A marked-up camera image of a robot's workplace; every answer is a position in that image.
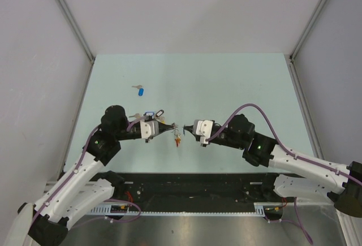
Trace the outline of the red handled keyring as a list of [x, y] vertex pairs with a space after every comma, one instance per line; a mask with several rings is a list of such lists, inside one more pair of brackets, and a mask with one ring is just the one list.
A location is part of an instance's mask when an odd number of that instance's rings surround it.
[[178, 148], [180, 146], [180, 142], [181, 142], [181, 134], [180, 134], [180, 131], [178, 129], [178, 125], [173, 123], [172, 127], [173, 127], [172, 133], [174, 135], [175, 145]]

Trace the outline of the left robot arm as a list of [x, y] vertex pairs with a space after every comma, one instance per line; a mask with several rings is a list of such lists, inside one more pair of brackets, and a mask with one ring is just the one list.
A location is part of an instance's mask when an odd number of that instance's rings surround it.
[[28, 235], [39, 245], [60, 245], [72, 226], [87, 212], [108, 199], [117, 201], [125, 196], [125, 180], [113, 171], [101, 175], [91, 189], [85, 192], [81, 189], [121, 150], [121, 141], [150, 141], [172, 131], [174, 124], [158, 120], [162, 114], [160, 110], [130, 122], [122, 106], [108, 107], [73, 166], [35, 202]]

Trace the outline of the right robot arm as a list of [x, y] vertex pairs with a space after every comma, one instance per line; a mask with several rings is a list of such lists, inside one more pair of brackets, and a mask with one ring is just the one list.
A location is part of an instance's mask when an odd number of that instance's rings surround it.
[[349, 165], [306, 156], [284, 146], [276, 137], [255, 131], [255, 125], [243, 114], [231, 118], [226, 126], [213, 120], [196, 120], [184, 126], [201, 146], [218, 144], [240, 149], [242, 157], [253, 166], [265, 166], [290, 172], [273, 175], [263, 182], [261, 195], [266, 201], [280, 197], [301, 197], [332, 203], [349, 216], [361, 217], [361, 164]]

